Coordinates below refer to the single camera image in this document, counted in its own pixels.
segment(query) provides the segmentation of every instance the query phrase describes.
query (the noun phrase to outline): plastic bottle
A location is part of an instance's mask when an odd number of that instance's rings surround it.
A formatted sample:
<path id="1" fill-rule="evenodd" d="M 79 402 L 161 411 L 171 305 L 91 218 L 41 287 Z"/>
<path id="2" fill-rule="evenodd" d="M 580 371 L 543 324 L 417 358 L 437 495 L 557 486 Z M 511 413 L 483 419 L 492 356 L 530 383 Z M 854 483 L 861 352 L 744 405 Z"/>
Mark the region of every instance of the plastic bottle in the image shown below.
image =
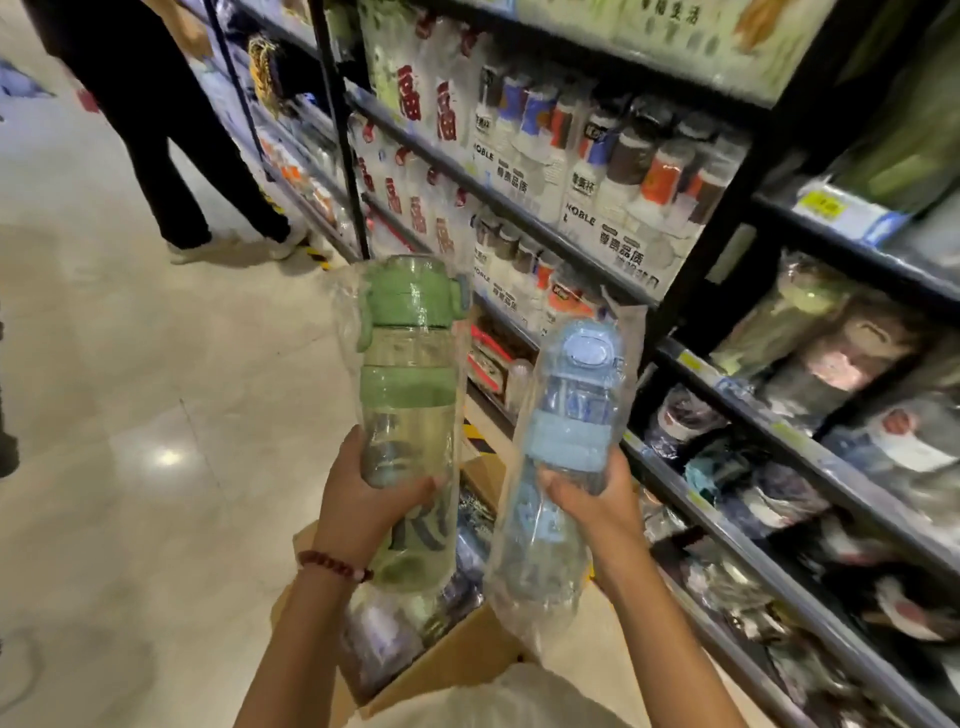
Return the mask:
<path id="1" fill-rule="evenodd" d="M 497 518 L 484 593 L 501 623 L 529 630 L 572 619 L 588 552 L 576 523 L 541 494 L 538 467 L 562 473 L 588 493 L 606 487 L 607 449 L 624 382 L 623 343 L 612 324 L 570 321 L 544 345 L 518 447 L 506 508 Z"/>
<path id="2" fill-rule="evenodd" d="M 425 475 L 445 483 L 433 504 L 394 526 L 373 558 L 374 581 L 405 593 L 439 590 L 454 569 L 459 375 L 453 323 L 467 316 L 467 292 L 425 255 L 387 258 L 365 278 L 357 341 L 367 433 L 363 477 L 374 488 Z"/>

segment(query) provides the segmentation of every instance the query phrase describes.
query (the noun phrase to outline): metal shelf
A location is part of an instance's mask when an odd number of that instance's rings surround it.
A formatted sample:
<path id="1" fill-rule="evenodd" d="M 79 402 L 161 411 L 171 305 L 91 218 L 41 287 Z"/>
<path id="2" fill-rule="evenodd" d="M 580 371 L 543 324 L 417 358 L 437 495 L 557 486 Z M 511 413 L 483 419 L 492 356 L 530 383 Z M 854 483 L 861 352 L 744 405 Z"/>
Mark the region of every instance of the metal shelf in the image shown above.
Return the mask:
<path id="1" fill-rule="evenodd" d="M 677 341 L 663 341 L 654 361 L 677 374 L 697 397 L 731 422 L 745 427 L 826 499 L 876 522 L 897 541 L 904 555 L 930 569 L 960 603 L 960 553 L 931 536 L 921 516 L 842 458 L 778 418 Z"/>
<path id="2" fill-rule="evenodd" d="M 414 0 L 414 5 L 448 15 L 493 33 L 507 48 L 536 48 L 538 55 L 570 65 L 596 78 L 630 78 L 636 88 L 656 93 L 686 106 L 694 107 L 744 129 L 757 129 L 768 123 L 773 103 L 753 101 L 725 93 L 708 82 L 685 76 L 677 69 L 639 52 L 605 46 L 599 39 L 574 40 L 562 30 L 549 30 L 522 22 L 498 12 L 492 6 L 458 0 Z"/>
<path id="3" fill-rule="evenodd" d="M 395 121 L 390 111 L 362 88 L 356 85 L 349 86 L 347 97 L 348 102 L 356 110 L 376 124 L 387 136 L 412 149 L 419 157 L 437 167 L 467 192 L 489 205 L 497 215 L 509 220 L 563 259 L 576 264 L 579 271 L 588 273 L 602 281 L 617 298 L 623 299 L 623 301 L 644 303 L 650 306 L 651 310 L 657 307 L 657 303 L 639 285 L 621 278 L 599 260 L 587 255 L 567 237 L 538 220 L 530 212 L 499 192 L 486 187 L 454 159 L 448 157 L 415 133 L 402 128 Z"/>
<path id="4" fill-rule="evenodd" d="M 914 728 L 956 728 L 950 718 L 907 682 L 856 632 L 797 583 L 739 528 L 694 493 L 686 481 L 635 435 L 624 438 L 631 465 L 655 495 L 666 494 L 684 515 L 706 530 L 731 552 L 774 597 L 790 609 L 791 616 L 815 635 L 843 665 L 883 703 Z"/>
<path id="5" fill-rule="evenodd" d="M 376 197 L 367 192 L 363 192 L 360 195 L 360 199 L 367 203 L 373 212 L 390 227 L 394 235 L 403 241 L 403 244 L 406 245 L 407 248 L 410 248 L 414 253 L 435 255 L 427 244 L 420 240 L 419 235 L 410 230 L 406 226 L 406 223 L 400 220 L 389 207 L 381 203 Z"/>
<path id="6" fill-rule="evenodd" d="M 744 651 L 729 628 L 713 619 L 680 584 L 663 569 L 660 576 L 686 614 L 698 641 L 742 691 L 781 728 L 817 728 L 754 659 Z"/>
<path id="7" fill-rule="evenodd" d="M 849 240 L 792 210 L 792 195 L 757 192 L 751 217 L 767 230 L 785 233 L 784 242 L 820 258 L 838 271 L 956 326 L 960 286 L 937 278 L 900 258 Z"/>
<path id="8" fill-rule="evenodd" d="M 340 233 L 326 221 L 326 218 L 324 218 L 313 205 L 300 195 L 292 184 L 284 179 L 280 171 L 276 169 L 268 159 L 263 160 L 263 167 L 270 174 L 274 184 L 282 189 L 290 201 L 297 206 L 297 209 L 303 214 L 303 217 L 306 218 L 310 227 L 321 232 L 330 241 L 330 244 L 336 249 L 337 253 L 343 256 L 347 263 L 355 263 L 360 260 L 360 255 L 353 250 L 353 247 L 340 236 Z"/>
<path id="9" fill-rule="evenodd" d="M 336 200 L 340 207 L 342 207 L 344 210 L 350 208 L 350 199 L 347 191 L 332 177 L 330 177 L 320 166 L 320 164 L 313 159 L 313 155 L 310 154 L 310 151 L 303 145 L 302 142 L 300 142 L 299 139 L 297 139 L 297 136 L 293 132 L 280 124 L 280 122 L 274 119 L 266 109 L 261 107 L 256 102 L 250 102 L 250 110 L 261 124 L 268 127 L 280 137 L 280 141 L 283 142 L 283 146 L 285 146 L 287 150 L 298 159 L 300 164 L 306 167 L 311 177 L 316 177 L 324 185 L 324 187 L 329 190 L 330 197 Z"/>
<path id="10" fill-rule="evenodd" d="M 503 434 L 514 439 L 516 416 L 510 414 L 496 397 L 467 377 L 467 392 Z"/>
<path id="11" fill-rule="evenodd" d="M 278 37 L 281 40 L 286 40 L 288 43 L 293 43 L 303 52 L 309 54 L 317 61 L 320 60 L 320 51 L 317 50 L 317 44 L 315 40 L 298 35 L 291 28 L 287 28 L 285 25 L 283 25 L 278 19 L 274 20 L 273 18 L 264 15 L 260 10 L 251 7 L 249 2 L 244 2 L 244 0 L 236 0 L 236 5 L 239 6 L 243 12 L 256 20 L 256 22 L 262 26 L 265 31 L 268 31 L 271 36 Z"/>

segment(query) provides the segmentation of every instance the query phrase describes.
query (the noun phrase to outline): price label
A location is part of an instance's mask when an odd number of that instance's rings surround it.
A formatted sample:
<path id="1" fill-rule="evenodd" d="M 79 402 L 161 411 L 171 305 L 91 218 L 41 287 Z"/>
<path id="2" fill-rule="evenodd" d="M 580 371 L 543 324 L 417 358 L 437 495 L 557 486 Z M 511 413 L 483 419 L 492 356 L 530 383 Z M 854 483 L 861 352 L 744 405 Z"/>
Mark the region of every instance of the price label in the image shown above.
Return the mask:
<path id="1" fill-rule="evenodd" d="M 811 189 L 800 199 L 800 205 L 818 215 L 829 223 L 832 223 L 837 217 L 847 209 L 845 203 L 837 200 L 833 195 L 829 195 L 822 189 Z"/>
<path id="2" fill-rule="evenodd" d="M 870 248 L 878 246 L 910 219 L 909 215 L 867 202 L 823 180 L 814 180 L 801 189 L 793 211 Z"/>

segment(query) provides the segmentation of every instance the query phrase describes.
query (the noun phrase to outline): metal pole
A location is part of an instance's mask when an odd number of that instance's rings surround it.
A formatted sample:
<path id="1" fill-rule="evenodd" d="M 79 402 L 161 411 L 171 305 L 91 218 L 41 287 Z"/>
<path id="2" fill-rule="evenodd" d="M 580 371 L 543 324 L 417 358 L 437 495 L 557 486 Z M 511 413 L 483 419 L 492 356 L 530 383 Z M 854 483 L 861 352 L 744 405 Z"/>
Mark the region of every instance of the metal pole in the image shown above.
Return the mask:
<path id="1" fill-rule="evenodd" d="M 224 57 L 224 63 L 227 64 L 227 72 L 230 75 L 230 82 L 233 83 L 233 88 L 237 92 L 237 97 L 240 99 L 240 107 L 243 109 L 243 115 L 247 119 L 247 127 L 250 129 L 250 136 L 253 139 L 253 147 L 256 149 L 256 152 L 260 155 L 260 166 L 263 166 L 263 160 L 266 158 L 263 154 L 263 147 L 260 146 L 260 137 L 256 135 L 256 125 L 253 123 L 253 116 L 250 113 L 250 107 L 247 104 L 247 94 L 244 92 L 243 85 L 240 83 L 240 76 L 237 75 L 237 69 L 233 65 L 233 55 L 230 52 L 230 48 L 227 45 L 227 36 L 224 34 L 224 29 L 220 27 L 220 19 L 217 17 L 216 9 L 213 7 L 213 0 L 204 0 L 204 9 L 206 10 L 206 17 L 210 22 L 210 27 L 213 28 L 213 35 L 217 37 L 217 45 L 220 46 L 220 54 Z M 271 179 L 269 170 L 265 168 L 267 173 L 267 178 Z"/>
<path id="2" fill-rule="evenodd" d="M 322 0 L 307 0 L 307 2 L 310 6 L 310 16 L 313 18 L 313 33 L 317 39 L 317 50 L 320 52 L 320 65 L 324 71 L 326 100 L 330 106 L 333 124 L 337 128 L 340 161 L 344 166 L 344 179 L 347 182 L 347 194 L 350 197 L 350 214 L 353 217 L 353 227 L 356 230 L 357 242 L 360 244 L 361 256 L 364 260 L 370 260 L 370 245 L 367 242 L 367 218 L 360 203 L 360 194 L 357 190 L 356 173 L 353 166 L 353 147 L 350 146 L 347 132 L 350 109 L 347 106 L 344 79 L 340 75 L 337 60 L 333 56 L 333 45 L 330 42 L 330 29 L 326 25 L 324 3 Z"/>

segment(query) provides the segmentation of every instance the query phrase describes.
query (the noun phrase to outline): shoe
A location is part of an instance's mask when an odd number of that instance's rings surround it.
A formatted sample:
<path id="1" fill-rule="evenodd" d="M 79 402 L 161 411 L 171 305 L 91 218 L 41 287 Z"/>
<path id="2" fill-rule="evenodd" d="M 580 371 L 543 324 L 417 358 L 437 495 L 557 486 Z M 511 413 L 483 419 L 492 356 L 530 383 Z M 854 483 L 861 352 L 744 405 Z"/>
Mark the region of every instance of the shoe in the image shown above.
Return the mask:
<path id="1" fill-rule="evenodd" d="M 290 221 L 290 232 L 280 241 L 268 237 L 267 250 L 270 251 L 270 257 L 274 260 L 284 260 L 294 254 L 294 250 L 310 235 L 310 229 L 302 220 Z"/>
<path id="2" fill-rule="evenodd" d="M 178 248 L 173 243 L 167 243 L 170 252 L 170 262 L 174 265 L 184 265 L 203 260 L 209 255 L 216 255 L 231 250 L 236 245 L 236 235 L 232 233 L 214 232 L 210 242 L 196 248 Z"/>

